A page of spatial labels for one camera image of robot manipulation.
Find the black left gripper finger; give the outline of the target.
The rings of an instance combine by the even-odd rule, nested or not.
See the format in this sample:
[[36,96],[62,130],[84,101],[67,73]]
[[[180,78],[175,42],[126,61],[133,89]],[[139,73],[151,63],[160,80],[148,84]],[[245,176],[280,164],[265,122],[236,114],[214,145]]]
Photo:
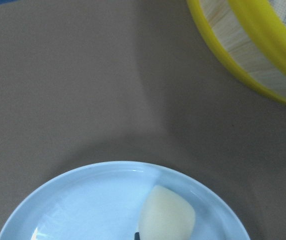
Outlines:
[[134,234],[134,240],[140,240],[140,233],[139,232],[136,232]]

